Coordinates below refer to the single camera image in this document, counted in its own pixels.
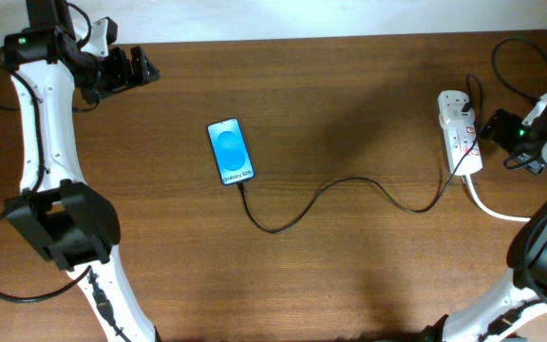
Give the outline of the blue Samsung Galaxy smartphone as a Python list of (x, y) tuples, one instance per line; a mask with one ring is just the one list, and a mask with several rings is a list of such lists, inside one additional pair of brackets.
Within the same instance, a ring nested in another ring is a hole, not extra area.
[(207, 126), (218, 173), (224, 185), (244, 182), (255, 176), (239, 120), (231, 118)]

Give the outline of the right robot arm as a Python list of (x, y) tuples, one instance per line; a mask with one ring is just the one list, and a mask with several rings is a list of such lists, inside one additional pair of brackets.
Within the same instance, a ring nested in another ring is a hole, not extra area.
[[(534, 147), (547, 165), (547, 105), (525, 125), (536, 132)], [(419, 341), (510, 341), (517, 329), (547, 314), (547, 201), (515, 236), (508, 269), (487, 293), (466, 309), (427, 326)]]

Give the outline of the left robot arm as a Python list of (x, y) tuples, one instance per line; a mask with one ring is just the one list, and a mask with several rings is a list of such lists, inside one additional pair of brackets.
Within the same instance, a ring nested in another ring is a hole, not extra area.
[(5, 68), (19, 100), (24, 168), (21, 194), (7, 199), (7, 218), (29, 245), (72, 278), (110, 341), (157, 341), (155, 325), (134, 296), (120, 256), (121, 228), (112, 203), (83, 175), (73, 126), (73, 93), (90, 107), (160, 73), (141, 47), (114, 47), (117, 25), (108, 17), (85, 37), (67, 1), (28, 1), (28, 28), (9, 34)]

